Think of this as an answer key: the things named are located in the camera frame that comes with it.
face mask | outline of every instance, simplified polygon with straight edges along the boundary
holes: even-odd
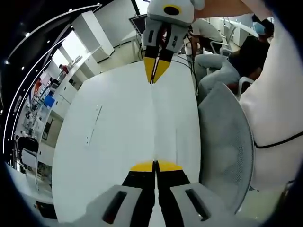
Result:
[[[263,25],[258,22],[254,22],[253,27],[258,35],[265,35],[265,27]]]

white shirt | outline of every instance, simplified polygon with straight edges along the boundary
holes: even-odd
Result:
[[[240,104],[259,146],[303,131],[303,66],[292,37],[277,18],[263,71],[241,96]],[[295,179],[302,159],[303,136],[272,148],[256,148],[251,186],[262,190],[286,185]]]
[[[204,19],[196,20],[191,26],[193,27],[194,35],[202,35],[217,42],[222,41],[220,32]]]

computer monitor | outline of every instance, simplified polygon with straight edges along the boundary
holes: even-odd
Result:
[[[142,35],[145,31],[145,18],[147,18],[147,14],[129,18],[129,21],[139,35]]]

black strap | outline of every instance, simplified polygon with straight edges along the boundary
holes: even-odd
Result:
[[[256,148],[258,148],[258,149],[272,148],[272,147],[279,146],[279,145],[281,145],[281,144],[287,143],[287,142],[289,142],[289,141],[292,141],[292,140],[294,140],[294,139],[296,139],[296,138],[298,138],[298,137],[300,137],[300,136],[303,136],[303,131],[300,132],[300,133],[298,133],[298,134],[296,134],[296,135],[294,135],[294,136],[292,136],[292,137],[290,137],[290,138],[288,138],[288,139],[285,139],[285,140],[283,140],[283,141],[281,141],[281,142],[273,143],[273,144],[266,145],[266,146],[258,146],[258,145],[256,144],[256,142],[254,142],[254,143],[255,143]]]

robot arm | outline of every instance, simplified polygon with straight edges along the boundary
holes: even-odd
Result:
[[[204,0],[152,0],[148,6],[143,33],[144,57],[148,82],[156,83],[170,66],[174,53],[178,53],[188,27],[194,21],[195,9],[202,10]],[[164,47],[160,49],[160,40],[167,33]]]

